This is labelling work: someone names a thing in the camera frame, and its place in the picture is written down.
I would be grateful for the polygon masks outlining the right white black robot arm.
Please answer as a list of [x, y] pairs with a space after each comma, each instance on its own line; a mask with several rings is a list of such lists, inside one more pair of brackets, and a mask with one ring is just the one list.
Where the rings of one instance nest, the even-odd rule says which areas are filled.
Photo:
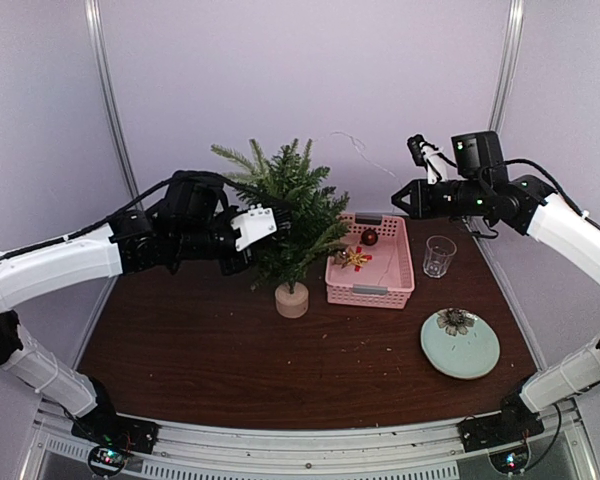
[[[488, 227], [504, 222], [523, 236], [553, 249], [600, 286], [600, 226], [539, 164], [535, 174], [510, 178], [511, 161], [494, 131], [457, 135], [447, 158], [416, 134], [406, 141], [424, 179], [410, 181], [391, 202], [414, 220], [480, 217]], [[600, 384], [600, 334], [559, 363], [540, 371], [503, 399], [492, 430], [499, 440], [515, 440], [539, 412]]]

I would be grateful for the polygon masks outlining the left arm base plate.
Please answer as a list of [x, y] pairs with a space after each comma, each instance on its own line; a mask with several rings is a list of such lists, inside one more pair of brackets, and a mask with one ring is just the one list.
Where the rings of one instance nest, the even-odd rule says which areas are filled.
[[72, 422], [71, 434], [120, 453], [151, 454], [159, 427], [155, 422], [95, 410], [84, 417], [65, 416]]

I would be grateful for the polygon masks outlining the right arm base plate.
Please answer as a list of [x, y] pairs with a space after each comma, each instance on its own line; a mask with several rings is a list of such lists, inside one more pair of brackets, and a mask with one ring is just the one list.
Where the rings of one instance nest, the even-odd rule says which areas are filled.
[[468, 417], [459, 422], [457, 428], [465, 452], [522, 442], [544, 432], [537, 413], [511, 408], [482, 417]]

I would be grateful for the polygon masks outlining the thin wire string lights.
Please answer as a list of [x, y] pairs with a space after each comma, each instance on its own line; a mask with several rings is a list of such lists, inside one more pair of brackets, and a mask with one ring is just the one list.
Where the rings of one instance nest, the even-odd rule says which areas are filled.
[[[399, 177], [394, 172], [385, 168], [381, 164], [379, 164], [373, 160], [370, 160], [365, 155], [366, 145], [360, 139], [358, 139], [357, 137], [350, 135], [344, 131], [331, 131], [328, 134], [328, 137], [336, 137], [336, 136], [347, 139], [350, 142], [350, 144], [352, 145], [352, 147], [355, 149], [355, 151], [357, 152], [357, 155], [364, 162], [366, 162], [367, 164], [373, 166], [374, 168], [382, 171], [384, 174], [391, 176], [395, 180], [395, 182], [397, 183], [397, 185], [399, 187], [404, 186], [402, 181], [399, 179]], [[366, 174], [358, 175], [357, 179], [359, 179], [361, 181], [361, 184], [360, 184], [361, 189], [354, 191], [352, 197], [355, 198], [354, 203], [358, 207], [365, 206], [365, 208], [363, 208], [363, 211], [366, 213], [381, 213], [381, 214], [386, 214], [386, 215], [395, 215], [397, 213], [395, 206], [391, 207], [391, 211], [388, 211], [387, 208], [384, 208], [383, 210], [380, 210], [378, 208], [376, 208], [376, 209], [370, 208], [370, 205], [372, 204], [370, 195], [374, 192], [387, 193], [389, 191], [388, 187], [378, 186], [377, 181], [374, 180], [373, 178], [369, 178]]]

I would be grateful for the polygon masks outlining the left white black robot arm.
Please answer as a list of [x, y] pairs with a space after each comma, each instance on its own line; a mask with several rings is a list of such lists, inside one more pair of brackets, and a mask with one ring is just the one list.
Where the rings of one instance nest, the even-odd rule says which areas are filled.
[[83, 282], [188, 260], [216, 260], [231, 275], [251, 263], [249, 248], [277, 230], [271, 209], [229, 205], [216, 173], [178, 171], [114, 213], [74, 233], [0, 252], [0, 368], [60, 404], [103, 444], [124, 424], [105, 387], [58, 360], [20, 323], [15, 307]]

